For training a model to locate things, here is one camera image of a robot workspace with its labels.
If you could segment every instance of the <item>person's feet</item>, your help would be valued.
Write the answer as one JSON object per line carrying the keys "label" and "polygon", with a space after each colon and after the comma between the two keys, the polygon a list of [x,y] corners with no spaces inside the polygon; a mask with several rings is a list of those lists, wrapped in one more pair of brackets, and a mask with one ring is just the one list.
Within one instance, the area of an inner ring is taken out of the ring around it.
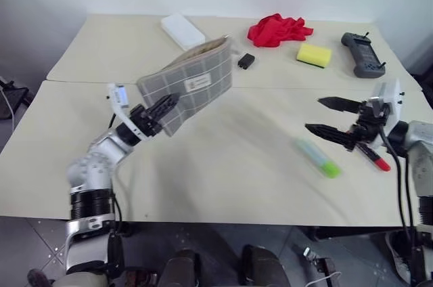
{"label": "person's feet", "polygon": [[402,231],[392,231],[385,235],[386,245],[390,249],[394,259],[395,269],[406,283],[411,281],[411,272],[409,271],[408,259],[410,257],[410,244],[406,235]]}

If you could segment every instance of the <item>gray handheld controller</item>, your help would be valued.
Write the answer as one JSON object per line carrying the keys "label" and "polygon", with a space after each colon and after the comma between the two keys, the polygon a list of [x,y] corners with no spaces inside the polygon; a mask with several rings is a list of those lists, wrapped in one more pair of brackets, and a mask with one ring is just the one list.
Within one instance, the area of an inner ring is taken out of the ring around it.
{"label": "gray handheld controller", "polygon": [[376,79],[385,74],[385,63],[380,63],[367,35],[368,33],[363,36],[346,32],[341,43],[350,49],[357,64],[353,70],[355,75],[362,79]]}

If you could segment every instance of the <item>sponge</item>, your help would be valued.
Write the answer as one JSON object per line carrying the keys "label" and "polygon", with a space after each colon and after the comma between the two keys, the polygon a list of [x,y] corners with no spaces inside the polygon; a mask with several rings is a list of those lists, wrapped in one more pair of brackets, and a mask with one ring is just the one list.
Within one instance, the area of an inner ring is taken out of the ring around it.
{"label": "sponge", "polygon": [[296,59],[300,62],[325,68],[331,61],[331,55],[331,49],[303,43],[299,48]]}

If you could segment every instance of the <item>shoe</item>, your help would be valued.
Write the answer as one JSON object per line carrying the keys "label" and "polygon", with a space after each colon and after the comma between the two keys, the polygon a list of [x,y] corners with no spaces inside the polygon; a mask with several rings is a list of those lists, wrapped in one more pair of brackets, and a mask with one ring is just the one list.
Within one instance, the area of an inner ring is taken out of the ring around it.
{"label": "shoe", "polygon": [[392,258],[394,258],[394,265],[398,275],[407,284],[410,284],[411,272],[409,270],[409,264],[407,262],[408,258],[402,255],[403,252],[398,252],[399,250],[404,250],[409,245],[406,237],[404,236],[404,234],[402,235],[401,233],[402,232],[399,231],[387,232],[385,235],[385,242],[390,249]]}

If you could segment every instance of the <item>red towel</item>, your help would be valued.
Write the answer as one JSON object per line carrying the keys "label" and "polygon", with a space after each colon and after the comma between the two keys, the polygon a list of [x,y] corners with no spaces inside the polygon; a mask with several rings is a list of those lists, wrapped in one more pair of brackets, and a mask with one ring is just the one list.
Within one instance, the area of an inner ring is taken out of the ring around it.
{"label": "red towel", "polygon": [[295,20],[273,14],[251,26],[248,38],[256,47],[278,47],[281,41],[288,40],[305,41],[305,36],[311,35],[313,29],[306,28],[304,25],[303,18]]}

